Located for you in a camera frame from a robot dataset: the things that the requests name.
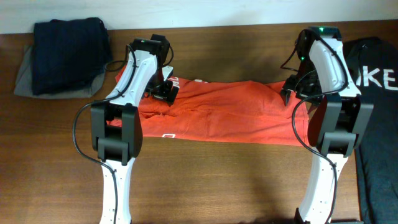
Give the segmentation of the red printed t-shirt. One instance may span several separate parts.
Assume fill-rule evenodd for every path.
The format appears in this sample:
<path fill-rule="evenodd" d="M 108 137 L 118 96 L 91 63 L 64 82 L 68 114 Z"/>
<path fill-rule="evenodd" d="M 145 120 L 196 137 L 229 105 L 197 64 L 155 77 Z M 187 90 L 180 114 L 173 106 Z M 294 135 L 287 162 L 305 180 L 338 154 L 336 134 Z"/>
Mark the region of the red printed t-shirt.
<path fill-rule="evenodd" d="M 139 105 L 145 137 L 299 146 L 308 141 L 308 112 L 294 95 L 284 104 L 283 82 L 218 83 L 170 77 L 174 104 L 144 98 Z"/>

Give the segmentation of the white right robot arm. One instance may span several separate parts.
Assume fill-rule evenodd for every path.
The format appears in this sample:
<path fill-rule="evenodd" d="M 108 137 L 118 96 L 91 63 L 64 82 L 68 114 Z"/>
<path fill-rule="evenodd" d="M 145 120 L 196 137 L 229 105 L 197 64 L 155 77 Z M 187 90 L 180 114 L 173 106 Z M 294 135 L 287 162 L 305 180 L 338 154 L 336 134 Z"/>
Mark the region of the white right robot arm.
<path fill-rule="evenodd" d="M 300 66 L 286 79 L 280 95 L 285 104 L 291 93 L 308 102 L 315 113 L 308 122 L 308 139 L 299 143 L 312 154 L 305 196 L 296 208 L 295 223 L 331 223 L 340 173 L 360 145 L 373 112 L 373 104 L 356 87 L 343 54 L 336 27 L 302 30 L 292 52 Z"/>

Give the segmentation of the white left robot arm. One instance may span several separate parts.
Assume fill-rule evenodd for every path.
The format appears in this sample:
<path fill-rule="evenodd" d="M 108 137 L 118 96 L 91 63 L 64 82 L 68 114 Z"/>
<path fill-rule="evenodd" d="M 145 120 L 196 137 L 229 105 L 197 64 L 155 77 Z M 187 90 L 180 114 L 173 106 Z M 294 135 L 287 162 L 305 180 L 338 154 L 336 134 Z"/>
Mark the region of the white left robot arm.
<path fill-rule="evenodd" d="M 169 79 L 173 54 L 163 35 L 134 39 L 127 45 L 121 78 L 102 102 L 90 107 L 91 140 L 103 171 L 101 223 L 131 223 L 129 193 L 132 167 L 142 147 L 139 103 L 151 96 L 172 105 L 179 91 Z"/>

